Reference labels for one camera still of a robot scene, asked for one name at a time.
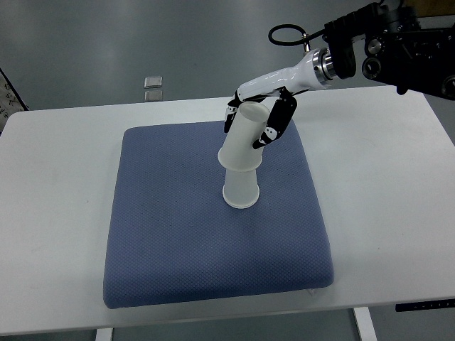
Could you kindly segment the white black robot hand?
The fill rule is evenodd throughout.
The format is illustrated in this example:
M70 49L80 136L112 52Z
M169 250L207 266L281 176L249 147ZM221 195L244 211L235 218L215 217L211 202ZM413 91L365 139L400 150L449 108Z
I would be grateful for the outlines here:
M286 67L250 80L238 87L227 104L224 132L228 133L237 110L244 102L260 103L267 97L276 101L260 137L252 143L262 148L279 139L297 108L296 95L310 90L324 90L336 76L329 49L314 49L293 67Z

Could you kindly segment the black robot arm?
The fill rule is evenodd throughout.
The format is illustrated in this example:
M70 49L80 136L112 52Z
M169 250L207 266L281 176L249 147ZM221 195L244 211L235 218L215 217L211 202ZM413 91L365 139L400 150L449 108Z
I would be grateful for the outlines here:
M341 79L355 75L353 43L364 40L365 78L393 85L398 94L454 99L454 27L423 29L411 6L368 4L326 23L323 39Z

